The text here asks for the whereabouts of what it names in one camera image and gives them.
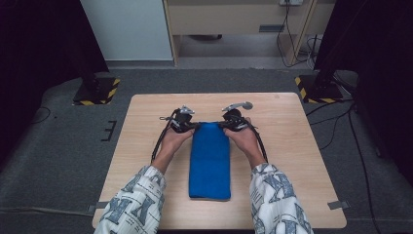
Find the stand base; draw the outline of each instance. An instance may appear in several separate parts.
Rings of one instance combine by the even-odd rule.
[[[331,103],[343,100],[343,95],[335,84],[330,84],[320,93],[312,92],[316,78],[316,75],[300,75],[295,78],[295,83],[305,103]]]
[[[107,104],[112,100],[121,80],[117,78],[96,78],[96,80],[99,82],[98,92],[89,91],[82,83],[73,99],[74,105]]]

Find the folded blue towel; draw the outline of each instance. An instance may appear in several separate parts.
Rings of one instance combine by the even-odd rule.
[[[192,139],[189,197],[231,198],[230,141],[218,123],[201,123]]]

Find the person's right hand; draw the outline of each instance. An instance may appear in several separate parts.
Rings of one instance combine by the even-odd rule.
[[[251,120],[248,117],[245,119],[251,123]],[[266,162],[259,150],[257,137],[250,128],[245,128],[239,132],[224,129],[224,133],[227,137],[231,138],[238,148],[246,155],[252,169]]]

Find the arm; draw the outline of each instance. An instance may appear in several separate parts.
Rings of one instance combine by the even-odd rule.
[[[167,131],[151,166],[143,167],[110,200],[94,233],[157,233],[165,201],[164,174],[174,153],[192,134]]]
[[[292,184],[284,173],[265,162],[252,130],[224,132],[245,154],[252,169],[249,196],[255,233],[313,234]]]

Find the white wall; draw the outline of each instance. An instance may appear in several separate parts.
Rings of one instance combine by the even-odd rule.
[[[162,0],[81,0],[106,60],[173,60]]]

